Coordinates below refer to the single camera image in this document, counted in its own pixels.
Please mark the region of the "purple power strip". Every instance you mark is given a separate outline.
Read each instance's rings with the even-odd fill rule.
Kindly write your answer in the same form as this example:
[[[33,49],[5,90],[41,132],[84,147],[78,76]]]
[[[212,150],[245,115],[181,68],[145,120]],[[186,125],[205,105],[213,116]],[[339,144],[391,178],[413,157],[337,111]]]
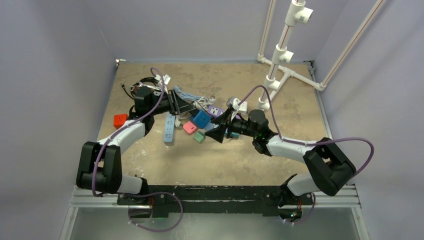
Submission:
[[[213,117],[219,117],[225,112],[225,110],[214,105],[209,105],[207,108],[207,112]]]

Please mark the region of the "blue block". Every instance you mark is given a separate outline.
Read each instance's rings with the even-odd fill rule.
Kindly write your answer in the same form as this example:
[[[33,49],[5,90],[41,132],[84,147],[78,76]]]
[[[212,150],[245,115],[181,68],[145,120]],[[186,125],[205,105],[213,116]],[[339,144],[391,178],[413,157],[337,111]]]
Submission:
[[[192,117],[191,122],[198,129],[204,129],[211,119],[212,117],[207,112],[200,110],[194,117]]]

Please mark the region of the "green block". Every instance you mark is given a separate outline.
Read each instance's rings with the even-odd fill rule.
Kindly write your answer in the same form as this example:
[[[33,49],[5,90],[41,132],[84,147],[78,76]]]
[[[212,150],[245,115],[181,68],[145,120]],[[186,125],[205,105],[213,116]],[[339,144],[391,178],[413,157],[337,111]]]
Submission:
[[[206,139],[206,136],[205,136],[205,134],[202,131],[197,131],[194,134],[193,139],[196,142],[198,142],[199,144],[201,144]]]

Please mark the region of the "white cube power socket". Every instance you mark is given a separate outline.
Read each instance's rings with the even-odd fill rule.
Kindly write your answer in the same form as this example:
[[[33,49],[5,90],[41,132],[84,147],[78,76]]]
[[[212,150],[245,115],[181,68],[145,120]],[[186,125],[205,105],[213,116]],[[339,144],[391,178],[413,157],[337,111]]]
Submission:
[[[248,111],[248,103],[246,101],[239,102],[238,104],[238,113],[241,115],[246,115]]]

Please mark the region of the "red cube socket adapter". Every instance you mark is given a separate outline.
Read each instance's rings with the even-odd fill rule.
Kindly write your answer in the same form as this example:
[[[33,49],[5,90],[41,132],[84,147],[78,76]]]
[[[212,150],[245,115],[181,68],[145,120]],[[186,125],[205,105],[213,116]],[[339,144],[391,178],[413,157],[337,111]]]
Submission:
[[[113,117],[113,126],[116,130],[118,130],[119,128],[121,128],[125,122],[128,119],[128,114],[126,113],[121,113],[121,114],[116,114]]]

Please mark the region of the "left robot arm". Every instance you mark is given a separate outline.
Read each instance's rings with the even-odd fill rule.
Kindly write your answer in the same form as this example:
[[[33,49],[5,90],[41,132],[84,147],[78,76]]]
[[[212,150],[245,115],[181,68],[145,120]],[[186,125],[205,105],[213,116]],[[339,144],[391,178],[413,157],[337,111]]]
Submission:
[[[194,111],[196,106],[178,96],[174,90],[163,91],[148,86],[139,87],[134,95],[134,112],[111,135],[83,144],[76,174],[76,186],[102,194],[129,194],[138,205],[149,199],[146,179],[123,174],[122,154],[153,128],[154,116],[173,116]]]

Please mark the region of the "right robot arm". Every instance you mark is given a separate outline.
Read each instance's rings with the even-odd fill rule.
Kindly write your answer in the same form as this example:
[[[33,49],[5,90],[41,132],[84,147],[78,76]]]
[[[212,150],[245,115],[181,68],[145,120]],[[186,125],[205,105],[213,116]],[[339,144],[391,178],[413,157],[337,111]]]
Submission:
[[[357,172],[354,164],[329,138],[324,137],[318,142],[283,138],[270,129],[262,110],[252,110],[247,119],[233,117],[232,113],[233,109],[229,108],[214,118],[211,121],[214,128],[205,135],[219,143],[229,138],[231,133],[248,136],[259,154],[283,157],[306,165],[308,173],[295,174],[282,184],[280,196],[288,204],[311,192],[335,196]]]

